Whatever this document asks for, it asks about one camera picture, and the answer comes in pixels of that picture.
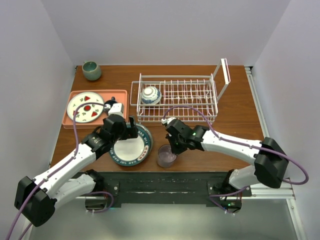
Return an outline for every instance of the white wire dish rack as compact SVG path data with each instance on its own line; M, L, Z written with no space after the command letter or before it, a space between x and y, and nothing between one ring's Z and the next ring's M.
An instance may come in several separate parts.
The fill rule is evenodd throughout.
M215 77L224 79L224 86L217 94ZM204 118L193 107L202 112L213 123L218 115L218 101L230 83L227 60L222 58L211 75L142 75L139 81L131 83L130 105L136 106L137 121L160 122L165 112L167 117L175 117L184 122L204 122ZM154 86L162 93L158 104L141 102L141 92Z

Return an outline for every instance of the pink tray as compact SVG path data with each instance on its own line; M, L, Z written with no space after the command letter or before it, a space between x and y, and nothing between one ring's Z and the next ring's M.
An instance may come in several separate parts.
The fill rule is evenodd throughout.
M118 103L122 103L124 105L124 119L128 121L128 115L129 115L129 104L128 104L128 92L126 90L83 90L83 91L72 91L70 93L68 103L69 101L77 94L83 93L83 92L94 92L99 94L103 100L106 102L107 100L110 100L111 97L115 97L115 100ZM94 129L98 126L101 126L104 124L103 119L106 118L107 115L105 113L102 113L96 120L88 123L76 123L77 129ZM65 108L65 112L62 119L62 125L65 129L73 129L73 122L70 117L67 115L67 107Z

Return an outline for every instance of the white wall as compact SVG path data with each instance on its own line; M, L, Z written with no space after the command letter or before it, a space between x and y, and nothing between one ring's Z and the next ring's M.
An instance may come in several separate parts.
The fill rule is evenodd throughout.
M310 240L320 228L320 1L291 0L253 67L270 135L310 174L294 187L298 210ZM303 174L290 168L292 179Z
M39 0L0 1L0 239L18 181L47 169L74 66ZM16 234L21 233L21 224Z
M253 65L290 0L42 0L73 64Z

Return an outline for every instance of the dish rack handle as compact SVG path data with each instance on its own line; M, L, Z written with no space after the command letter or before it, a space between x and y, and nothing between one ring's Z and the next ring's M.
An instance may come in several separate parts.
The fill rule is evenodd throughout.
M215 79L215 76L218 72L218 70L220 69L220 66L222 67L222 71L223 71L223 77L224 77L224 86L221 89L221 91L219 92L219 94L217 95L217 102L219 102L219 99L221 98L221 96L224 94L225 90L227 89L231 79L230 79L230 73L229 73L229 68L228 68L228 62L226 58L221 58L219 64L216 66L213 74L212 74L212 78Z

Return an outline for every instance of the green mug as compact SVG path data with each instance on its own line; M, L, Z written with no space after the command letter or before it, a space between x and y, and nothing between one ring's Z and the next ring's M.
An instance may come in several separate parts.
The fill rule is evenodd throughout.
M95 81L101 77L101 68L94 61L85 61L82 65L82 72L89 81Z

